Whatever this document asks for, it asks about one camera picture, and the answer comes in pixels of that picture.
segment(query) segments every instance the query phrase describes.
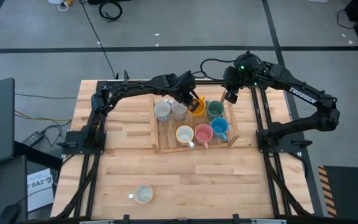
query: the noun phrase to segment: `blue mug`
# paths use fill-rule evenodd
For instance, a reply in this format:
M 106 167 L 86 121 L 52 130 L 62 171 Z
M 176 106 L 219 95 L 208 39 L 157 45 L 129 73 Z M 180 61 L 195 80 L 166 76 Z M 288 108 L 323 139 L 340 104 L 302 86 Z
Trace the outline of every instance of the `blue mug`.
M 211 121 L 211 128 L 214 132 L 214 138 L 223 139 L 227 141 L 226 133 L 229 130 L 229 123 L 224 118 L 214 118 Z

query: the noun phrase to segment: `wooden table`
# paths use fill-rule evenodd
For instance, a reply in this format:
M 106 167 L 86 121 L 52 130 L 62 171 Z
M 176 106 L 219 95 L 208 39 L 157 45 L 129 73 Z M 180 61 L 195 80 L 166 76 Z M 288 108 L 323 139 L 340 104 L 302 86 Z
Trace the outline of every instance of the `wooden table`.
M 71 126 L 74 131 L 88 120 L 96 83 L 81 82 Z M 196 88 L 197 94 L 210 100 L 219 99 L 222 91 L 219 85 Z M 273 121 L 288 122 L 283 91 L 266 92 Z M 106 151 L 99 164 L 92 219 L 122 219 L 124 214 L 131 219 L 231 218 L 234 213 L 241 218 L 273 217 L 265 165 L 257 149 L 257 122 L 249 89 L 240 91 L 234 105 L 240 136 L 231 148 L 155 154 L 149 99 L 150 95 L 125 98 L 108 114 Z M 280 157 L 287 187 L 307 211 L 313 212 L 301 162 L 288 154 Z M 76 192 L 82 162 L 83 156 L 77 155 L 62 167 L 52 216 L 59 214 Z M 154 189 L 154 198 L 147 205 L 128 198 L 141 183 Z M 276 191 L 283 213 L 277 186 Z M 87 198 L 85 192 L 81 214 L 85 214 Z

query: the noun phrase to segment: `gray floor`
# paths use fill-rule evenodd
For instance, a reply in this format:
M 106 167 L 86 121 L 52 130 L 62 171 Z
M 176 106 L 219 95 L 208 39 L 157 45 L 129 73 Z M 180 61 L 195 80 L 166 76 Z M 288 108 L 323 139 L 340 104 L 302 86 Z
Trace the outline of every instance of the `gray floor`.
M 349 0 L 314 4 L 307 0 L 269 0 L 281 46 L 358 45 L 352 30 L 336 25 L 336 13 Z M 108 23 L 95 6 L 88 14 L 106 47 L 153 47 L 199 45 L 272 46 L 261 0 L 135 0 L 123 2 L 122 19 Z M 342 15 L 347 26 L 351 22 Z M 6 1 L 0 10 L 0 49 L 98 47 L 96 37 L 78 1 L 67 12 L 44 1 Z M 128 70 L 131 78 L 151 78 L 164 73 L 198 70 L 206 58 L 232 59 L 241 51 L 109 52 L 115 72 Z M 274 51 L 254 52 L 263 60 L 277 62 Z M 358 51 L 283 52 L 292 74 L 339 98 L 341 123 L 330 133 L 308 131 L 311 163 L 358 167 Z M 221 77 L 226 64 L 209 63 L 207 72 Z M 16 92 L 48 96 L 76 96 L 84 79 L 112 79 L 102 53 L 0 54 L 0 79 L 16 79 Z M 313 112 L 296 101 L 300 116 Z M 75 100 L 42 100 L 16 97 L 16 109 L 49 118 L 70 118 Z M 48 121 L 16 118 L 17 141 L 43 130 Z M 57 135 L 50 131 L 51 138 Z M 38 149 L 52 149 L 42 141 Z M 30 217 L 47 217 L 50 210 Z

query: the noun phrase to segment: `wooden tray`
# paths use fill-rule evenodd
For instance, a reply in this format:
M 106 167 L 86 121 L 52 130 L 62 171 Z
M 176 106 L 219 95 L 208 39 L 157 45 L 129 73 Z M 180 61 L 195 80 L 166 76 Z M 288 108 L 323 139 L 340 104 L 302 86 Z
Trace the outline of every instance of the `wooden tray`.
M 225 104 L 224 95 L 225 91 L 223 91 L 220 102 Z M 221 139 L 212 138 L 209 142 L 209 149 L 217 148 L 217 147 L 230 147 L 232 146 L 237 138 L 239 137 L 239 129 L 237 126 L 236 116 L 234 114 L 233 105 L 227 102 L 227 108 L 229 110 L 230 119 L 227 119 L 226 109 L 223 113 L 223 118 L 226 119 L 229 123 L 229 130 L 232 128 L 233 133 L 228 131 L 227 134 L 227 142 L 222 141 Z M 196 118 L 187 112 L 187 117 L 184 121 L 177 121 L 173 118 L 172 113 L 170 113 L 170 119 L 168 122 L 160 122 L 155 113 L 154 113 L 154 96 L 150 96 L 150 117 L 151 117 L 151 139 L 152 139 L 152 148 L 156 154 L 160 153 L 168 153 L 168 152 L 183 152 L 183 151 L 194 151 L 205 149 L 203 145 L 200 145 L 196 142 L 196 138 L 193 138 L 193 142 L 195 144 L 194 148 L 183 147 L 179 144 L 176 139 L 176 131 L 180 126 L 187 125 L 191 127 L 193 130 L 199 124 L 210 124 L 210 121 L 206 117 Z

